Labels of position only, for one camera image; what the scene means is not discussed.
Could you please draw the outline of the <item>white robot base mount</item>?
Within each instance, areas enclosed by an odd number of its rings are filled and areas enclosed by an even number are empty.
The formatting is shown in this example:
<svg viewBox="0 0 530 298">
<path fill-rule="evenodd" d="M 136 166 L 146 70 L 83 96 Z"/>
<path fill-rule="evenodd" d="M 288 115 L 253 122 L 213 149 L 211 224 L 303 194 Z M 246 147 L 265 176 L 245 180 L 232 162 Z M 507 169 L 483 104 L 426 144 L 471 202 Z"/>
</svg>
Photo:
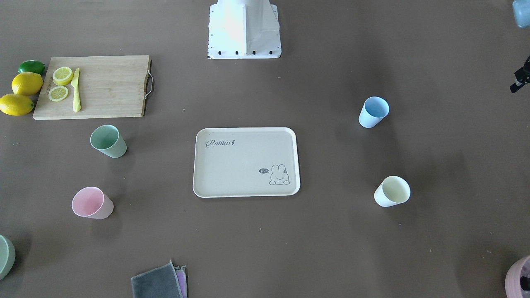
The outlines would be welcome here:
<svg viewBox="0 0 530 298">
<path fill-rule="evenodd" d="M 271 59 L 282 54 L 278 8 L 268 0 L 219 0 L 210 6 L 209 59 Z"/>
</svg>

